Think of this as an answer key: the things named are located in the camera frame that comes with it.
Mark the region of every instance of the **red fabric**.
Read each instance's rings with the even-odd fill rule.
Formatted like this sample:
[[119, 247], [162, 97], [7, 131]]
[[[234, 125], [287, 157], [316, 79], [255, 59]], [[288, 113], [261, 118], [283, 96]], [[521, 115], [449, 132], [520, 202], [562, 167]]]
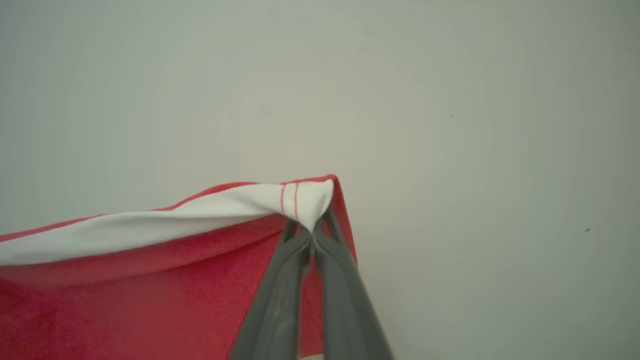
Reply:
[[[355, 257], [337, 178], [307, 181], [326, 179], [335, 183], [332, 207]], [[226, 359], [286, 221], [272, 215], [125, 252], [0, 266], [0, 359]], [[302, 356], [322, 352], [321, 294], [312, 270]]]

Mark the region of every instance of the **white wall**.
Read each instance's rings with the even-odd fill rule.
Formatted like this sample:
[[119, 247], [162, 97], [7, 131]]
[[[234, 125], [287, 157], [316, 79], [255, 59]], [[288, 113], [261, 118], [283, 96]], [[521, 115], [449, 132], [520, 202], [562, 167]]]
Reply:
[[398, 359], [638, 359], [639, 38], [634, 0], [4, 0], [0, 233], [333, 172]]

